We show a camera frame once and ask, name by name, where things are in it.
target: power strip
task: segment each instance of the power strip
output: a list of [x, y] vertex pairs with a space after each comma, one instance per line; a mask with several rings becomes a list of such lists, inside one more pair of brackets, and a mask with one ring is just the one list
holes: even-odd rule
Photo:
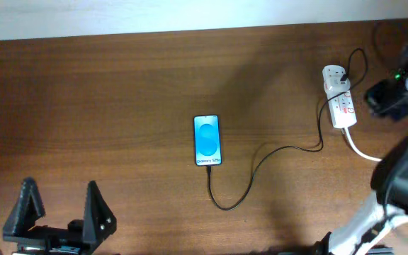
[[335, 128], [347, 128], [357, 123], [355, 107], [353, 106], [352, 95], [349, 91], [351, 82], [349, 79], [341, 81], [345, 73], [346, 70], [337, 65], [328, 65], [322, 70], [324, 90], [327, 94], [327, 99], [341, 92], [345, 92], [329, 101], [331, 121]]

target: white cord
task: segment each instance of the white cord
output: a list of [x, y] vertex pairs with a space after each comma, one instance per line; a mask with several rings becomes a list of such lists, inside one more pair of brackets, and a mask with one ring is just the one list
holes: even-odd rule
[[359, 156], [361, 156], [361, 157], [363, 157], [363, 158], [365, 158], [365, 159], [367, 159], [367, 160], [371, 160], [371, 161], [374, 161], [374, 162], [380, 162], [380, 161], [382, 161], [382, 159], [379, 159], [379, 158], [376, 158], [376, 157], [372, 157], [372, 156], [368, 156], [368, 155], [362, 153], [362, 152], [355, 146], [355, 144], [353, 143], [351, 134], [349, 133], [349, 129], [348, 129], [347, 127], [344, 127], [343, 129], [341, 129], [341, 131], [343, 132], [343, 135], [346, 136], [347, 142], [350, 144], [350, 146], [352, 147], [352, 149], [354, 150], [354, 152], [355, 152], [356, 154], [358, 154]]

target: phone screen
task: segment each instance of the phone screen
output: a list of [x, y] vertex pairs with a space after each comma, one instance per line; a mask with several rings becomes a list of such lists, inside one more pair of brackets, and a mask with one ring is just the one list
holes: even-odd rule
[[194, 123], [196, 164], [198, 166], [221, 164], [218, 116], [196, 116]]

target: brown wooden surface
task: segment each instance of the brown wooden surface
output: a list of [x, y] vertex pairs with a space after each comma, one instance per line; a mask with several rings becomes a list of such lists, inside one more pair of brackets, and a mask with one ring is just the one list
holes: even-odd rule
[[[322, 68], [346, 66], [366, 49], [370, 71], [354, 92], [364, 152], [382, 155], [407, 134], [368, 114], [364, 91], [387, 76], [373, 54], [374, 22], [282, 25], [0, 42], [1, 228], [20, 183], [34, 177], [47, 217], [66, 227], [83, 217], [86, 184], [96, 180], [118, 219], [100, 254], [222, 254], [313, 244], [346, 224], [370, 192], [375, 163], [353, 153], [324, 112], [323, 152], [271, 157], [235, 211], [210, 201], [194, 164], [195, 115], [218, 114], [223, 165], [213, 187], [231, 205], [251, 165], [282, 145], [317, 143]], [[404, 36], [385, 27], [395, 56]], [[362, 73], [354, 57], [351, 79]], [[408, 254], [390, 235], [384, 243]]]

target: white backdrop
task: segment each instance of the white backdrop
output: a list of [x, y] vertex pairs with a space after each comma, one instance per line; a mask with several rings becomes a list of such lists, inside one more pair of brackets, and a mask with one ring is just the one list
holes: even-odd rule
[[408, 0], [0, 0], [0, 40], [408, 18]]

